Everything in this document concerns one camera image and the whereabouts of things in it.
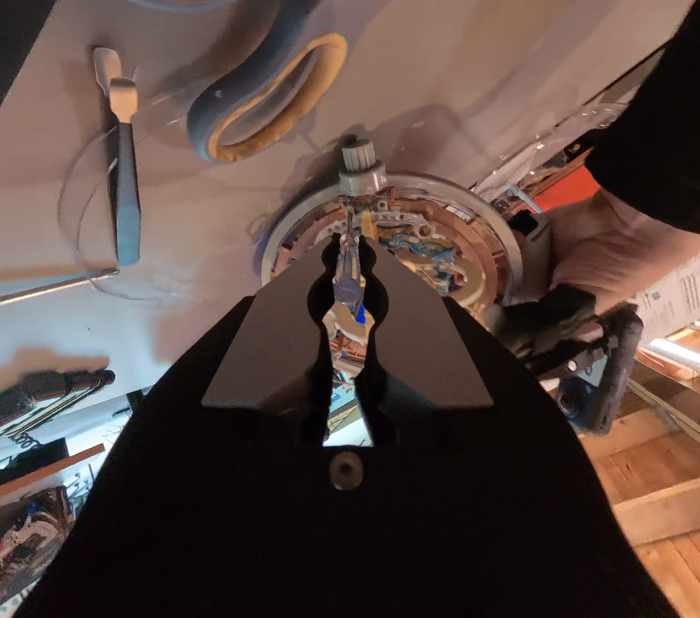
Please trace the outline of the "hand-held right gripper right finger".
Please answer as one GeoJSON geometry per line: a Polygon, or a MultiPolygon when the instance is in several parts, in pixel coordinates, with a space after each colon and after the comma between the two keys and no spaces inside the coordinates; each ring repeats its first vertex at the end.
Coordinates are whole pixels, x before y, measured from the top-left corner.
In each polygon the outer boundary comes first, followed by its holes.
{"type": "Polygon", "coordinates": [[[372,316],[356,393],[374,445],[430,439],[447,414],[494,407],[443,299],[377,241],[361,238],[372,316]]]}

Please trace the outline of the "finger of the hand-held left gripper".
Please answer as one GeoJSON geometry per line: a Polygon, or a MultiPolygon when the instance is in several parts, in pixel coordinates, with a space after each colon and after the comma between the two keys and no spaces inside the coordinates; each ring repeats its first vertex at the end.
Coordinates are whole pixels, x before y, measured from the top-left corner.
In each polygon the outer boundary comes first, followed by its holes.
{"type": "Polygon", "coordinates": [[[522,237],[522,278],[516,297],[543,297],[547,293],[551,282],[551,229],[545,214],[518,212],[512,217],[511,230],[522,237]]]}

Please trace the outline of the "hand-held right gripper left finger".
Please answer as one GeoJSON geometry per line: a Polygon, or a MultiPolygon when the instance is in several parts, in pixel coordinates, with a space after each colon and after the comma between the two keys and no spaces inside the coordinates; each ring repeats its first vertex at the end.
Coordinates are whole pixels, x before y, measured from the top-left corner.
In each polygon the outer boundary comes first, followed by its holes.
{"type": "Polygon", "coordinates": [[[323,317],[333,306],[336,238],[324,239],[254,295],[201,404],[283,421],[322,445],[333,380],[323,317]]]}

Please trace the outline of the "marble maze ball toy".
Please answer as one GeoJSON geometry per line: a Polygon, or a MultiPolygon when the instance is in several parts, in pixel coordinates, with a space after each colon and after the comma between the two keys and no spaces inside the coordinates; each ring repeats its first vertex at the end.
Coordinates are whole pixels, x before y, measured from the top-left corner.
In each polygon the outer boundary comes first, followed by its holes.
{"type": "MultiPolygon", "coordinates": [[[[346,136],[340,145],[362,140],[346,136]]],[[[388,172],[376,195],[339,194],[339,176],[290,206],[269,231],[261,256],[266,285],[308,250],[345,231],[377,241],[443,297],[484,325],[485,310],[539,297],[516,297],[522,278],[521,236],[486,201],[459,185],[418,172],[388,172]]]]}

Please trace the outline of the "clear-handled screwdriver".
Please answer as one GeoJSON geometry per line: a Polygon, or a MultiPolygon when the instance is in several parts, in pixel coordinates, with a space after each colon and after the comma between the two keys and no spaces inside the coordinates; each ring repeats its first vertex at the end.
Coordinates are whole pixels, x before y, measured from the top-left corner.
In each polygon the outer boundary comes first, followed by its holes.
{"type": "Polygon", "coordinates": [[[354,231],[354,211],[346,211],[345,231],[339,237],[334,277],[335,301],[354,313],[361,303],[361,264],[358,239],[354,231]]]}

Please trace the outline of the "grey ribbed knob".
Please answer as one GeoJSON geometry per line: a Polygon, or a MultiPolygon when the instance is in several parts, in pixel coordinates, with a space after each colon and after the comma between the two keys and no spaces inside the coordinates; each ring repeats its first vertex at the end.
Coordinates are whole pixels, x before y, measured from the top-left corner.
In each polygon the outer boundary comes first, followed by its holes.
{"type": "Polygon", "coordinates": [[[339,194],[347,197],[376,195],[387,187],[384,162],[376,157],[369,140],[355,140],[342,147],[344,168],[339,170],[339,194]]]}

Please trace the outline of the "person's left forearm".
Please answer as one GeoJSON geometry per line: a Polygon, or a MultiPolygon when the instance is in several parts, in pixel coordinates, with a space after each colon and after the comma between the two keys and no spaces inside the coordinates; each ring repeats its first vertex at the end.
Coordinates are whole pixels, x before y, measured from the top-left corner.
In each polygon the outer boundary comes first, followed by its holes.
{"type": "Polygon", "coordinates": [[[585,165],[636,211],[699,233],[699,0],[585,165]]]}

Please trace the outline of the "person's left hand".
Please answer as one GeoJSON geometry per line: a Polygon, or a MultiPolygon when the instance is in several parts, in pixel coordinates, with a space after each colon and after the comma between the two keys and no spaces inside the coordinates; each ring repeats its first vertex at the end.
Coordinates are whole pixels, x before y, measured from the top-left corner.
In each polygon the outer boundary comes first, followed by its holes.
{"type": "Polygon", "coordinates": [[[549,290],[560,285],[596,299],[602,314],[699,253],[699,234],[667,225],[603,189],[546,213],[551,230],[549,290]]]}

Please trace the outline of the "orange red object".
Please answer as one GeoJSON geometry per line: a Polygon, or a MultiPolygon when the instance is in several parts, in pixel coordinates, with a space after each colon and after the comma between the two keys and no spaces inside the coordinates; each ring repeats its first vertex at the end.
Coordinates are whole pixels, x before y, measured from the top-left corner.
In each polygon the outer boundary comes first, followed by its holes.
{"type": "Polygon", "coordinates": [[[586,200],[595,195],[599,188],[599,184],[583,164],[538,193],[533,202],[541,211],[551,211],[586,200]]]}

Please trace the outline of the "black tweezers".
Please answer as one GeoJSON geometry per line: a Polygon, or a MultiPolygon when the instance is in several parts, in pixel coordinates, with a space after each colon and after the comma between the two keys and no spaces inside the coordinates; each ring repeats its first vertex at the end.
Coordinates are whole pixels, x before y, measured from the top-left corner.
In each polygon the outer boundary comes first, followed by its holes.
{"type": "Polygon", "coordinates": [[[120,266],[130,266],[141,258],[141,203],[131,123],[118,122],[116,136],[111,186],[116,257],[120,266]]]}

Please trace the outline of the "wooden-edged table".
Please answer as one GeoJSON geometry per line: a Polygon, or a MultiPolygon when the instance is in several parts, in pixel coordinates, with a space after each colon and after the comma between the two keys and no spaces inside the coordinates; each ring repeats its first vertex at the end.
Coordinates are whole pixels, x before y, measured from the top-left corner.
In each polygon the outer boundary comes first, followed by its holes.
{"type": "Polygon", "coordinates": [[[104,445],[97,445],[69,456],[21,478],[1,485],[1,506],[16,502],[47,489],[65,485],[75,474],[105,454],[104,445]]]}

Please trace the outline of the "silver ventilation duct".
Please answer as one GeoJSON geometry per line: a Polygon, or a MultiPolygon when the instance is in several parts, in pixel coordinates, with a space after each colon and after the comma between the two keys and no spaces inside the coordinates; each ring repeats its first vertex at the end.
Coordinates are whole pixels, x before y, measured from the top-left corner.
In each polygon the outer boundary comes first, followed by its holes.
{"type": "Polygon", "coordinates": [[[699,373],[699,350],[678,341],[657,338],[648,344],[653,353],[672,360],[693,372],[699,373]]]}

